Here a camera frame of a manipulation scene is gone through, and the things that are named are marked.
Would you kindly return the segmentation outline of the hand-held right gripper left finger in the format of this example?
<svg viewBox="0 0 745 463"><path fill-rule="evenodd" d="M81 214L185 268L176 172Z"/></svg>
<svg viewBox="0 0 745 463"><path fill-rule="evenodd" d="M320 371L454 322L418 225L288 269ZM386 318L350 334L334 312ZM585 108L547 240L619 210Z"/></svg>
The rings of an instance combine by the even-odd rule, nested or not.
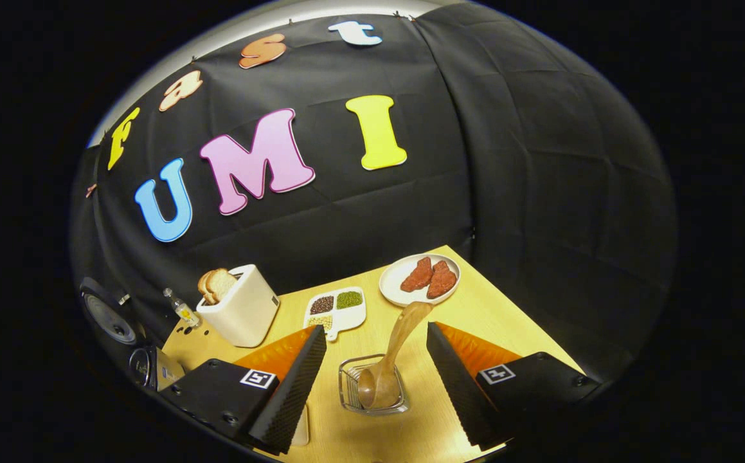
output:
<svg viewBox="0 0 745 463"><path fill-rule="evenodd" d="M327 350L313 325L241 358L208 358L158 394L223 439L287 453Z"/></svg>

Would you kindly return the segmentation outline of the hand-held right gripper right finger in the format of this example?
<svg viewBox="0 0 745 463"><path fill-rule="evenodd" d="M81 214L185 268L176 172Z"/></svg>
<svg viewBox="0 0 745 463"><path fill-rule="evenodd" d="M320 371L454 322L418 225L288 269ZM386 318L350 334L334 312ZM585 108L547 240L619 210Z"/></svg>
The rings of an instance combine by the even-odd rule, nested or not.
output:
<svg viewBox="0 0 745 463"><path fill-rule="evenodd" d="M602 389L547 352L520 356L442 322L428 323L426 348L467 440L481 450L550 439Z"/></svg>

